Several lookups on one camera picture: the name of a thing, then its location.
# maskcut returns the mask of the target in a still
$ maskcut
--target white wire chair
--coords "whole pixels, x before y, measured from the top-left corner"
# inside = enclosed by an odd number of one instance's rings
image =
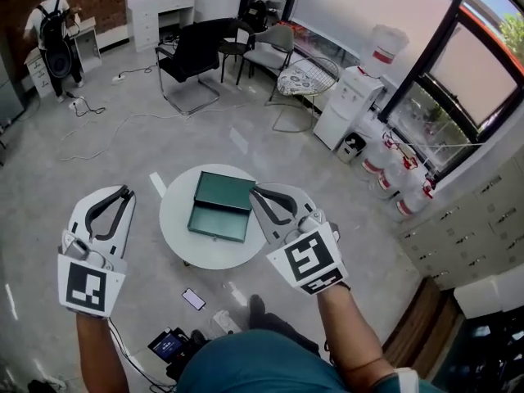
[[[277,83],[271,92],[269,100],[266,102],[266,106],[270,105],[285,105],[295,108],[302,108],[304,105],[299,106],[291,104],[289,102],[272,102],[275,92],[278,91],[286,97],[298,97],[302,96],[302,101],[306,96],[312,97],[311,101],[311,122],[307,128],[304,129],[278,129],[277,123],[280,120],[282,114],[285,111],[285,107],[280,111],[280,115],[277,120],[273,123],[272,130],[280,133],[303,133],[313,128],[314,121],[314,99],[318,95],[325,93],[330,87],[332,87],[338,80],[338,66],[328,58],[312,56],[304,58],[297,62],[294,62],[288,66],[278,76]]]

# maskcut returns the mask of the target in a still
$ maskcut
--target sleeve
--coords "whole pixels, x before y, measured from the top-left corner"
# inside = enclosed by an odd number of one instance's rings
[[[404,393],[400,389],[399,376],[393,375],[379,380],[372,388],[372,393]],[[425,380],[418,381],[418,393],[442,393]]]
[[[60,0],[61,10],[62,11],[68,11],[69,10],[69,3],[67,0]]]
[[[32,30],[33,27],[34,27],[33,12],[31,12],[29,17],[27,18],[27,23],[25,24],[25,30]]]

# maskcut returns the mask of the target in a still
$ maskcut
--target teal shirt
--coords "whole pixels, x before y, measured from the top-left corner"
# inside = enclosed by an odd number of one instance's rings
[[[177,393],[344,392],[333,366],[274,332],[253,330],[220,337],[204,346],[185,368]],[[398,393],[397,377],[373,393]],[[421,382],[421,392],[438,391]]]

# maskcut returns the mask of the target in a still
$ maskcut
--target foot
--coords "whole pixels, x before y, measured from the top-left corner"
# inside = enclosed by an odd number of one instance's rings
[[[199,330],[194,330],[193,332],[191,332],[191,339],[193,339],[194,342],[199,346],[204,346],[207,343],[206,337]]]
[[[263,316],[265,314],[265,304],[258,294],[254,294],[249,299],[249,312],[251,316]]]

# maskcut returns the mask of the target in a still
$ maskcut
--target black bag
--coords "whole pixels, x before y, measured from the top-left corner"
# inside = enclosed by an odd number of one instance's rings
[[[38,5],[37,8],[43,13],[40,25],[40,39],[46,49],[47,67],[52,75],[61,79],[66,77],[71,70],[71,53],[69,45],[64,40],[63,28],[65,14],[58,10],[60,0],[56,0],[55,10],[51,13]]]
[[[246,13],[242,16],[242,20],[246,22],[255,32],[264,32],[268,19],[268,7],[259,0],[249,5]]]
[[[58,10],[59,4],[60,0],[56,0],[55,10],[51,13],[47,13],[46,9],[40,4],[37,6],[37,9],[43,13],[42,24],[40,25],[40,39],[43,47],[46,49],[51,49],[64,41],[62,32],[65,20],[64,14]]]

